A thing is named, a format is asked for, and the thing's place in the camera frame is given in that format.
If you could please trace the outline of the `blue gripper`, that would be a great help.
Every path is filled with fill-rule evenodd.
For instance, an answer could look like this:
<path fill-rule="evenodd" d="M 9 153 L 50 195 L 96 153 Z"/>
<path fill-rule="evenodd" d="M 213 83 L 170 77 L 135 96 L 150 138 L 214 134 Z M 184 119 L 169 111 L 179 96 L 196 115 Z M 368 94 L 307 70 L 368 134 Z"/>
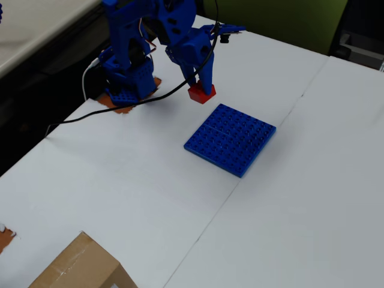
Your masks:
<path fill-rule="evenodd" d="M 198 75 L 206 95 L 211 95 L 212 92 L 214 54 L 207 61 L 205 59 L 211 49 L 211 40 L 214 39 L 213 32 L 214 25 L 192 28 L 178 44 L 166 47 L 166 54 L 172 62 L 180 65 L 189 87 L 197 83 L 196 71 L 205 62 Z"/>

